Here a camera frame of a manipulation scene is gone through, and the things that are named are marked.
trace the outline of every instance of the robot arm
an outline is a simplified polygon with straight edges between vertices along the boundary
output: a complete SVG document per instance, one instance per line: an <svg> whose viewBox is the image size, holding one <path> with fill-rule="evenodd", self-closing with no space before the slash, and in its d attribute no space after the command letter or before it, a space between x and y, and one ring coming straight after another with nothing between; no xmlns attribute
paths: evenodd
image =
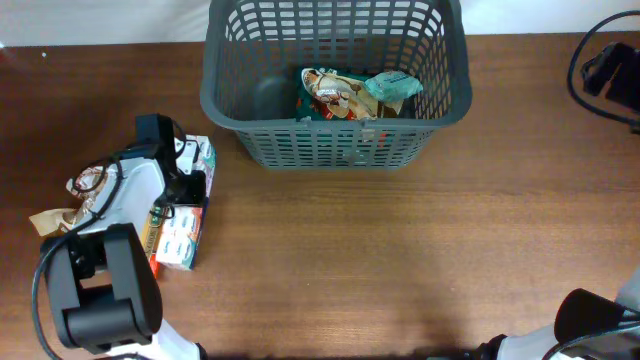
<svg viewBox="0 0 640 360"><path fill-rule="evenodd" d="M204 201L204 174L185 175L176 167L173 125L160 115L138 117L138 142L112 156L104 169L93 216L43 246L46 252L50 244L62 243L45 279L56 332L68 348L157 360L206 358L163 320L160 289L140 243L154 205ZM101 271L110 273L111 284L83 286L82 280Z"/></svg>
<svg viewBox="0 0 640 360"><path fill-rule="evenodd" d="M639 299L640 269L620 290L616 302L574 290L560 306L553 326L504 339L497 360L640 359ZM545 357L549 349L557 354Z"/></svg>

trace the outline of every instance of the laundry basket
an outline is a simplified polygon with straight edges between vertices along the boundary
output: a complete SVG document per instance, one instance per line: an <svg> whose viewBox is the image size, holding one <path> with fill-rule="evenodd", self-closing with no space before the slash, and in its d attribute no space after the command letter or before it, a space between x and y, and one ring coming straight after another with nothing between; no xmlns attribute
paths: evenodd
<svg viewBox="0 0 640 360"><path fill-rule="evenodd" d="M460 17L458 0L213 0L202 107L267 168L405 166L471 106ZM398 118L301 121L294 74L302 66L402 70L424 91Z"/></svg>

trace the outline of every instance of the snack bag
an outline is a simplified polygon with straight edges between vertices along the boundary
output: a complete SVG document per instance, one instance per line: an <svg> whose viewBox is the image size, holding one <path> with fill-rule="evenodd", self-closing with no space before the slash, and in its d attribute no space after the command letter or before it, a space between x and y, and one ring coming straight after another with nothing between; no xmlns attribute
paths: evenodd
<svg viewBox="0 0 640 360"><path fill-rule="evenodd" d="M298 119L374 120L395 118L402 101L383 104L365 89L367 76L326 68L300 70Z"/></svg>
<svg viewBox="0 0 640 360"><path fill-rule="evenodd" d="M364 88L378 101L402 101L422 91L422 84L402 71L387 71L364 82Z"/></svg>
<svg viewBox="0 0 640 360"><path fill-rule="evenodd" d="M76 212L76 209L47 210L30 216L29 220L41 237L60 236L73 227Z"/></svg>

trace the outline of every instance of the small box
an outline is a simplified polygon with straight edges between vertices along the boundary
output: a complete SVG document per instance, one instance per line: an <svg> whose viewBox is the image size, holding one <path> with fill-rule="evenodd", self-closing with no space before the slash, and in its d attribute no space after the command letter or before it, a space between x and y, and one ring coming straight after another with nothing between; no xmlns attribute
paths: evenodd
<svg viewBox="0 0 640 360"><path fill-rule="evenodd" d="M183 142L176 139L176 151ZM149 263L157 276L158 263L180 270L193 270L198 244L202 237L202 222L209 205L209 195L216 167L216 152L206 136L187 135L185 150L176 160L185 174L201 170L206 175L206 199L202 207L175 206L172 219L149 215L141 239ZM156 213L171 215L170 211L154 208Z"/></svg>

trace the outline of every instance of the white wall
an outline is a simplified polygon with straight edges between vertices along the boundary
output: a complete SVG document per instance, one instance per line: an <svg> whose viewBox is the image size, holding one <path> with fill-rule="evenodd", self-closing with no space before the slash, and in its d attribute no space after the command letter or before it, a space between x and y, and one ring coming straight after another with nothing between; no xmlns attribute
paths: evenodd
<svg viewBox="0 0 640 360"><path fill-rule="evenodd" d="M202 41L210 0L0 0L5 46ZM584 32L640 0L461 0L467 34ZM640 30L640 17L606 30Z"/></svg>

